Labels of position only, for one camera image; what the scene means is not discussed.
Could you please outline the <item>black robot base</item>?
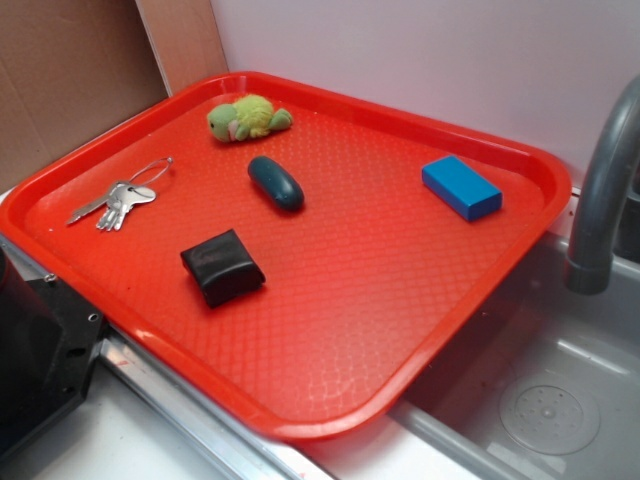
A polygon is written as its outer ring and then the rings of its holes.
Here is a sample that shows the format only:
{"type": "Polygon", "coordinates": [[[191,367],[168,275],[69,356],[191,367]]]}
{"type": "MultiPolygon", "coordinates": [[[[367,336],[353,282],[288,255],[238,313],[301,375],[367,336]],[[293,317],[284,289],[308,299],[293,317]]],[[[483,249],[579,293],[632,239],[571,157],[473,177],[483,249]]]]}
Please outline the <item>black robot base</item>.
{"type": "Polygon", "coordinates": [[[87,397],[103,313],[61,279],[24,279],[1,254],[1,460],[87,397]]]}

